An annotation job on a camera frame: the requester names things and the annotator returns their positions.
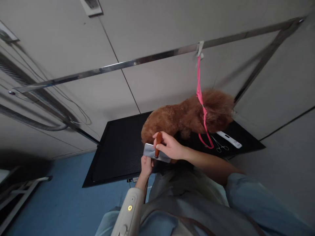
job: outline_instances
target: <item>pink leash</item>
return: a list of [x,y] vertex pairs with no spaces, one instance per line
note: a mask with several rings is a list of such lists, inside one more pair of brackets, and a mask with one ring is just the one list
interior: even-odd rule
[[206,108],[204,108],[204,106],[203,106],[202,92],[201,92],[201,88],[200,88],[200,56],[198,56],[197,79],[198,79],[198,84],[197,84],[197,97],[198,97],[198,100],[199,100],[199,102],[200,102],[200,104],[202,105],[202,108],[203,108],[203,125],[204,125],[204,129],[206,130],[206,133],[207,133],[209,142],[210,142],[210,147],[209,147],[208,145],[206,145],[206,143],[202,140],[200,134],[198,134],[198,136],[199,136],[200,141],[201,141],[207,148],[212,149],[214,146],[213,146],[213,143],[212,143],[212,141],[211,141],[211,138],[210,138],[210,136],[209,136],[209,134],[208,134],[208,130],[207,130],[207,126],[206,126],[207,110],[206,110]]

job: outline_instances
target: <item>scissors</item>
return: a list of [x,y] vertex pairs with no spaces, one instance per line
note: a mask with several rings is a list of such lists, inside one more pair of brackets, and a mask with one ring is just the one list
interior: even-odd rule
[[215,138],[211,135],[211,137],[213,138],[213,140],[217,143],[217,152],[222,152],[221,148],[224,148],[225,150],[229,150],[228,146],[222,146],[221,144],[219,144],[219,142],[217,140],[215,140]]

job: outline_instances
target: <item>wooden brush handle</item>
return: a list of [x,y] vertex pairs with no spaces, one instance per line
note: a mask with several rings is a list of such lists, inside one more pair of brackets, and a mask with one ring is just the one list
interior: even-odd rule
[[[161,142],[162,142],[162,133],[159,132],[157,134],[157,145],[160,144]],[[160,153],[160,150],[155,149],[155,156],[156,157],[158,157],[159,153]]]

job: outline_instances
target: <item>white thermometer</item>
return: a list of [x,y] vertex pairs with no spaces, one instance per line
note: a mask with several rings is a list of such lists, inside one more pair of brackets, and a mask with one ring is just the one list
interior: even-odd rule
[[223,133],[222,131],[218,131],[217,134],[220,135],[225,140],[229,141],[234,147],[236,148],[242,147],[242,144],[240,144],[238,141],[228,136],[226,133]]

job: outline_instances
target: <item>brown poodle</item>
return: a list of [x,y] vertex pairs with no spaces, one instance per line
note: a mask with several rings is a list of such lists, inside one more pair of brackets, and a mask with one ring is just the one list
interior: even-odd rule
[[[226,129],[233,121],[234,98],[212,89],[204,91],[202,98],[208,112],[206,119],[208,131],[216,133]],[[203,109],[196,95],[177,105],[168,105],[153,111],[142,127],[142,143],[153,144],[152,136],[158,131],[165,131],[171,136],[180,131],[183,139],[188,139],[191,132],[206,133],[203,126]]]

